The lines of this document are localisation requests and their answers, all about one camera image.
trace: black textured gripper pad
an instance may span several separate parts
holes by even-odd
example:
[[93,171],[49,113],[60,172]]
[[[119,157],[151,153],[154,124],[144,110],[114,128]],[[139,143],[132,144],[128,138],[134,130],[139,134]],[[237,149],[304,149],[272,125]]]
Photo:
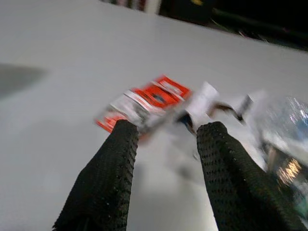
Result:
[[197,131],[206,190],[220,231],[306,230],[277,184],[220,122]]
[[135,125],[119,120],[112,133],[80,172],[55,231],[125,231],[137,150]]

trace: red and white packaging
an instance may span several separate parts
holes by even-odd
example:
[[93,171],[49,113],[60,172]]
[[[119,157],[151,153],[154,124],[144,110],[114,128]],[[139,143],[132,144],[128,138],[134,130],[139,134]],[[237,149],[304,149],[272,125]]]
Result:
[[161,76],[143,88],[122,94],[95,121],[111,132],[118,120],[126,119],[135,124],[139,134],[143,135],[162,123],[190,94],[185,86]]

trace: snack package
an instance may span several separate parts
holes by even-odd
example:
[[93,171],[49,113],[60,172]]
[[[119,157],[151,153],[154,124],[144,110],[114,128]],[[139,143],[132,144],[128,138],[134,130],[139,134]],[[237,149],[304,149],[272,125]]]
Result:
[[128,90],[115,99],[96,118],[96,123],[111,132],[118,120],[127,119],[137,126],[139,135],[144,135],[162,123],[190,94],[188,88],[161,76],[144,88]]

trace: white table surface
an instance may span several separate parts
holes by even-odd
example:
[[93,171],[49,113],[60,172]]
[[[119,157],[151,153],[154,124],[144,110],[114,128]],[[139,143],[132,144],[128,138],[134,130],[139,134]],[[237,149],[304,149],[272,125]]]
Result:
[[[1,0],[0,230],[51,230],[108,136],[93,118],[162,73],[193,90],[207,80],[224,95],[308,101],[301,51],[98,0]],[[168,167],[175,137],[161,129],[138,148],[128,231],[217,230],[199,163],[197,180]]]

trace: gray tabletop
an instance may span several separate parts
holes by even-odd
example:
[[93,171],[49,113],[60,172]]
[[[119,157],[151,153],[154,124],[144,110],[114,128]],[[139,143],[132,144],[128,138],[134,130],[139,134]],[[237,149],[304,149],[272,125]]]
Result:
[[[265,89],[308,101],[301,51],[98,0],[0,4],[1,231],[51,230],[108,136],[93,118],[160,74],[194,90],[207,80],[223,95]],[[200,164],[187,161],[195,180],[168,167],[175,139],[164,128],[139,146],[128,231],[217,230]]]

